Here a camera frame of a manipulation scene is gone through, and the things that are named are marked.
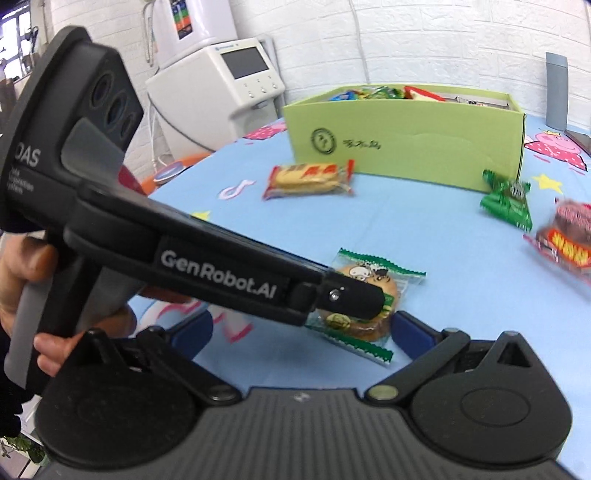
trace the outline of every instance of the blue tablecloth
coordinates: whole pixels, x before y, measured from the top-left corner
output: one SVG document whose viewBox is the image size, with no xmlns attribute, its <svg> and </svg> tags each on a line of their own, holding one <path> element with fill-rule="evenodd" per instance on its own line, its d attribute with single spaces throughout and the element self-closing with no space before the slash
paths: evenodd
<svg viewBox="0 0 591 480">
<path fill-rule="evenodd" d="M 458 327 L 475 339 L 518 330 L 538 353 L 568 399 L 574 423 L 560 461 L 591 479 L 591 288 L 558 271 L 522 238 L 521 230 L 487 215 L 481 193 L 356 175 L 355 196 L 327 195 L 262 201 L 273 166 L 293 161 L 281 124 L 240 139 L 187 170 L 153 194 L 188 213 L 210 212 L 210 221 L 314 261 L 330 264 L 339 248 L 379 255 L 427 279 L 401 307 L 436 329 Z M 552 218 L 555 197 L 591 201 L 591 166 L 584 153 L 545 134 L 539 118 L 527 118 L 522 181 L 534 231 Z M 534 177 L 559 181 L 560 195 Z M 255 182 L 228 200 L 219 194 L 244 180 Z M 141 317 L 150 301 L 131 302 Z M 395 347 L 383 367 L 306 329 L 252 319 L 253 329 L 230 343 L 216 327 L 195 361 L 247 391 L 252 386 L 360 390 L 403 367 Z"/>
</svg>

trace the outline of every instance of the gray cylinder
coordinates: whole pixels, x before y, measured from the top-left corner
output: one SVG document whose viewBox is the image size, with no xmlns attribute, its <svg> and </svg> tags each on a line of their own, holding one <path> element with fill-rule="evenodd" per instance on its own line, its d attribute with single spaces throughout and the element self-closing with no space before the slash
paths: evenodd
<svg viewBox="0 0 591 480">
<path fill-rule="evenodd" d="M 546 52 L 546 125 L 555 130 L 566 129 L 569 114 L 569 61 L 562 55 Z"/>
</svg>

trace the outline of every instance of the white brick wall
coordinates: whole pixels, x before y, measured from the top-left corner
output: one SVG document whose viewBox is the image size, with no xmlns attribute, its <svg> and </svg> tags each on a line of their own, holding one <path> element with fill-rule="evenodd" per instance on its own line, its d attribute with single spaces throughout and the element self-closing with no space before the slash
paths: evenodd
<svg viewBox="0 0 591 480">
<path fill-rule="evenodd" d="M 372 82 L 433 82 L 511 93 L 545 115 L 545 53 L 569 58 L 569 121 L 591 128 L 584 0 L 353 0 Z M 294 101 L 363 83 L 348 0 L 231 0 L 243 37 L 271 34 Z"/>
<path fill-rule="evenodd" d="M 129 146 L 125 164 L 140 179 L 153 173 L 150 136 L 147 124 L 148 98 L 145 82 L 154 73 L 144 59 L 139 0 L 50 0 L 54 31 L 67 25 L 81 25 L 88 29 L 94 41 L 115 47 L 121 53 L 125 67 L 141 100 L 145 115 Z M 156 155 L 168 147 L 161 133 L 156 135 Z"/>
</svg>

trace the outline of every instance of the white plastic container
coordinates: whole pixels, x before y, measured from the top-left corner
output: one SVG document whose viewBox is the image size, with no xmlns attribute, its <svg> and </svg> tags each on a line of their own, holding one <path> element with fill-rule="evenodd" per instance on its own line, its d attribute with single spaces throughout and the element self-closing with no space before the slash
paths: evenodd
<svg viewBox="0 0 591 480">
<path fill-rule="evenodd" d="M 160 69 L 208 45 L 238 38 L 229 0 L 156 0 L 152 31 Z"/>
</svg>

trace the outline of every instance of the machine display screen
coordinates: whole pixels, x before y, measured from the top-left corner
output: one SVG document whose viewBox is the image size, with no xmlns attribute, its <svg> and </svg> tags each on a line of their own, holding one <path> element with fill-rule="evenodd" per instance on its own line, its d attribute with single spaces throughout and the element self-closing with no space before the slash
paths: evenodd
<svg viewBox="0 0 591 480">
<path fill-rule="evenodd" d="M 269 69 L 256 47 L 222 53 L 222 58 L 236 80 Z"/>
</svg>

